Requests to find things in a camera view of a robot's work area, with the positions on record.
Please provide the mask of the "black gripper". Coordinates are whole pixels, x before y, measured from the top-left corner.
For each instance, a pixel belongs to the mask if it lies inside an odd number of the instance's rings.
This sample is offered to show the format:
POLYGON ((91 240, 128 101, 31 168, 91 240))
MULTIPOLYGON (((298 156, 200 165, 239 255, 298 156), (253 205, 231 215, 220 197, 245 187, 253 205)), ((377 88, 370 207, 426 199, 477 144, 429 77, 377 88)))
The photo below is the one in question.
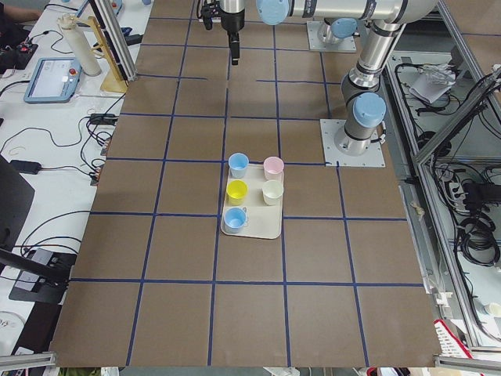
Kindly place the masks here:
MULTIPOLYGON (((221 24, 227 32, 239 32, 244 27, 245 22, 245 1, 244 0, 221 0, 219 2, 221 24)), ((212 1, 202 1, 200 6, 200 17, 207 31, 213 28, 214 3, 212 1)), ((240 61, 240 36, 239 33, 228 34, 231 64, 237 66, 240 61)))

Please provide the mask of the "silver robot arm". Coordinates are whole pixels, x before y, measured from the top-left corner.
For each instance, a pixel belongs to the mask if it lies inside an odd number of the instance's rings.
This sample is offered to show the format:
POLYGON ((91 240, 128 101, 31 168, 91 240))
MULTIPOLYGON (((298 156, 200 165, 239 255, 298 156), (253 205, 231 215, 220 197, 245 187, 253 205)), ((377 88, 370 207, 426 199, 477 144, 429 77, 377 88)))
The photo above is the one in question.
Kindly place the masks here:
POLYGON ((321 16, 325 20, 349 18, 371 23, 356 65, 342 81, 348 111, 344 127, 334 136, 336 148, 358 157, 371 144, 382 124, 386 104, 377 94, 380 75, 406 24, 418 21, 437 5, 436 1, 256 1, 261 21, 275 26, 287 17, 321 16))
POLYGON ((357 30, 357 20, 353 18, 325 18, 317 32, 319 40, 327 45, 334 45, 351 37, 357 30))

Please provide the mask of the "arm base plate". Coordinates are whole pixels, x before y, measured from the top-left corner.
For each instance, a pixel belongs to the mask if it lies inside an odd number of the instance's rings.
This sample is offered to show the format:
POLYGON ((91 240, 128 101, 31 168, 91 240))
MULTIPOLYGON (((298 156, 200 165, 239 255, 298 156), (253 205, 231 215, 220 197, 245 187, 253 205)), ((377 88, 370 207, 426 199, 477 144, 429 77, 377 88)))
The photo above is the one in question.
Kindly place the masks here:
POLYGON ((373 130, 370 139, 351 139, 344 119, 321 119, 320 128, 325 164, 330 167, 384 168, 382 142, 373 130))
POLYGON ((320 52, 346 52, 354 53, 356 51, 355 40, 353 35, 346 38, 342 42, 334 45, 327 45, 322 43, 317 35, 320 24, 322 21, 308 21, 307 22, 307 32, 308 32, 308 42, 309 48, 312 51, 320 52))

